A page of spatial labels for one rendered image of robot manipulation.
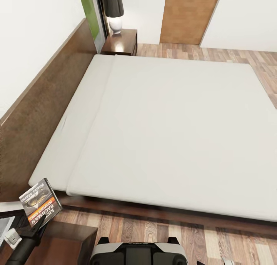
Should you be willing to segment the hardback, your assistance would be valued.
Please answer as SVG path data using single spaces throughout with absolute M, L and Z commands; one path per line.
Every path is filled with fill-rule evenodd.
M 31 227 L 46 215 L 40 229 L 63 208 L 47 178 L 42 179 L 19 197 Z M 39 229 L 39 230 L 40 230 Z

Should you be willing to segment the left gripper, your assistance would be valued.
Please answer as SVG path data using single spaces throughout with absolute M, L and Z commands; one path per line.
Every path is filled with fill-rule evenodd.
M 45 224 L 41 229 L 41 225 L 45 219 L 46 215 L 43 215 L 41 219 L 31 228 L 30 231 L 23 230 L 20 234 L 21 241 L 18 246 L 13 251 L 12 255 L 9 257 L 8 261 L 18 261 L 25 264 L 29 258 L 31 252 L 35 247 L 38 247 L 41 243 L 41 238 L 44 234 L 47 224 Z M 39 230 L 40 229 L 40 230 Z

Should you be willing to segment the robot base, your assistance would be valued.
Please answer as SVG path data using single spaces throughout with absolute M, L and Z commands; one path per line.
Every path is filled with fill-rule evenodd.
M 89 265 L 189 265 L 184 248 L 176 237 L 168 243 L 109 243 L 101 237 Z

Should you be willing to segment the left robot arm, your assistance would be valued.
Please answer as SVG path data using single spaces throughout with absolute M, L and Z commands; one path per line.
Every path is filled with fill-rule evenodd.
M 5 265 L 24 265 L 26 263 L 33 249 L 41 243 L 40 240 L 48 224 L 40 229 L 45 217 L 46 215 L 43 215 L 30 231 L 23 230 L 18 235 L 15 229 L 12 228 L 5 234 L 3 238 L 14 250 Z

